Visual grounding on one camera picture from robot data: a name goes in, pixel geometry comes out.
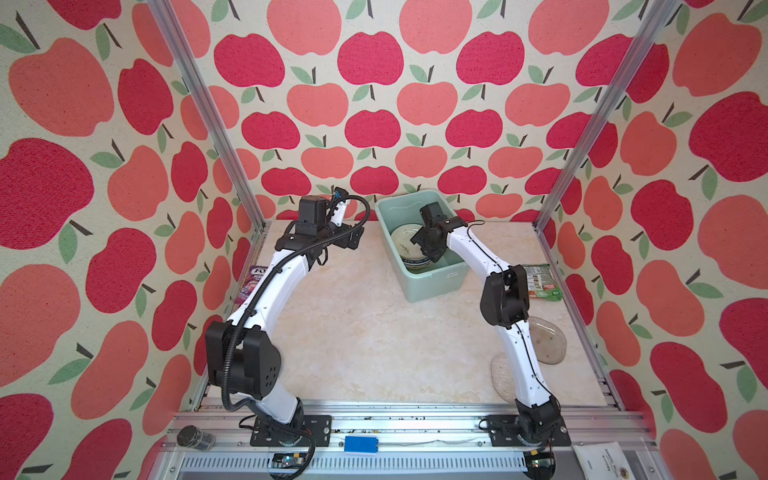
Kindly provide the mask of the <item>cream plate with bamboo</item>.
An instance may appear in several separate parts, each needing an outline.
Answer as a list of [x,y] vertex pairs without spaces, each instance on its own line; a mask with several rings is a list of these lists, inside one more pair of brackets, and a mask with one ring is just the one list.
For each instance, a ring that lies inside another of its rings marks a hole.
[[400,259],[402,257],[409,259],[427,257],[421,251],[421,247],[412,242],[412,238],[420,229],[421,226],[419,224],[410,223],[397,227],[391,233],[391,239]]

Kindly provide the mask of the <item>clear textured glass plate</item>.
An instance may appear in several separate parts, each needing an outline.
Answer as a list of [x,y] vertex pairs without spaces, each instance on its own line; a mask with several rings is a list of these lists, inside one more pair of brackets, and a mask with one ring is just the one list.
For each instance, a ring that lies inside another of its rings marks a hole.
[[496,354],[490,363],[492,386],[496,394],[506,403],[514,404],[516,388],[514,375],[504,353]]

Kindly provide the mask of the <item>smoky brown glass plate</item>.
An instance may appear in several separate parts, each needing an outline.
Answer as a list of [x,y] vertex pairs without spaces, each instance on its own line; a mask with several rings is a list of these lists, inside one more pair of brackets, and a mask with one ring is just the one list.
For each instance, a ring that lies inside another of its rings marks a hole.
[[567,338],[555,324],[531,316],[529,318],[530,337],[539,363],[557,365],[563,362],[567,354]]

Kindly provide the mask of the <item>green rimmed white plate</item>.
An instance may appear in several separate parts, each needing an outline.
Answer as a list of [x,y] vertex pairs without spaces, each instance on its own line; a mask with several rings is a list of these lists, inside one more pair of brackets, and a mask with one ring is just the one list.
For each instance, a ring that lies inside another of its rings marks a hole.
[[401,258],[406,270],[413,274],[420,274],[430,271],[436,267],[436,263],[432,262],[428,257],[422,258]]

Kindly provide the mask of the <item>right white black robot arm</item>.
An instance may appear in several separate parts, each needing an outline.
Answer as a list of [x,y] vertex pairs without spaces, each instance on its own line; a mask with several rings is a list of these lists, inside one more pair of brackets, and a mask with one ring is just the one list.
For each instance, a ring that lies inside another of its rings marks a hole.
[[436,202],[420,209],[424,226],[411,242],[435,262],[450,250],[461,257],[483,281],[479,303],[484,320],[502,339],[514,375],[516,435],[525,445],[540,445],[563,425],[561,406],[548,388],[530,333],[527,273],[520,264],[500,258],[458,216],[445,215]]

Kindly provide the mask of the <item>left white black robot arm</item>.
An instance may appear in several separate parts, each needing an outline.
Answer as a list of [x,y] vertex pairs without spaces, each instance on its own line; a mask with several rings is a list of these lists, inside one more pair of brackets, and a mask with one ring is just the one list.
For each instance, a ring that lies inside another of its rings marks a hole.
[[329,198],[300,200],[298,218],[276,241],[257,286],[227,320],[206,331],[209,382],[220,388],[225,410],[246,408],[279,428],[302,429],[303,405],[279,381],[282,357],[271,334],[300,282],[327,262],[330,247],[357,248],[370,216],[365,198],[341,188]]

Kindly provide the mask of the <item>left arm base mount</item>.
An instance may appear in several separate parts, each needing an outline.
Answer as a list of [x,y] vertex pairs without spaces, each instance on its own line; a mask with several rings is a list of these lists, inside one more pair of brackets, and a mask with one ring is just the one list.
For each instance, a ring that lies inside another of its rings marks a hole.
[[252,427],[253,447],[328,447],[333,417],[305,415],[298,423],[282,424],[271,417],[259,418]]

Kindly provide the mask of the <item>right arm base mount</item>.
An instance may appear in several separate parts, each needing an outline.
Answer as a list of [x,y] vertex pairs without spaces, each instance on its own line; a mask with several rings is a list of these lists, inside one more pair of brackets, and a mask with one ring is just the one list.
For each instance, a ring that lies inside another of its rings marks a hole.
[[569,447],[572,441],[561,417],[535,419],[529,415],[489,415],[479,429],[488,434],[493,447]]

